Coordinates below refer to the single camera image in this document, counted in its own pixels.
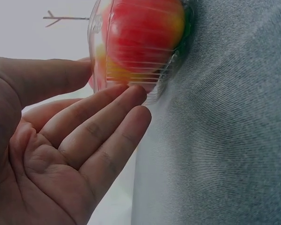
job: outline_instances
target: apple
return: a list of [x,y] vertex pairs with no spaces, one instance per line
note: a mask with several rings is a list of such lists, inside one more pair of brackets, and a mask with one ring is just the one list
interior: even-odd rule
[[[94,78],[99,90],[104,89],[107,86],[106,82],[109,81],[114,84],[139,84],[145,88],[147,93],[150,93],[157,83],[157,79],[154,79],[154,77],[158,78],[158,75],[132,73],[114,63],[107,56],[104,45],[97,46],[93,61]],[[92,89],[95,86],[94,78],[91,77],[89,80]]]
[[136,73],[152,73],[165,65],[185,28],[180,0],[114,0],[102,19],[108,57]]

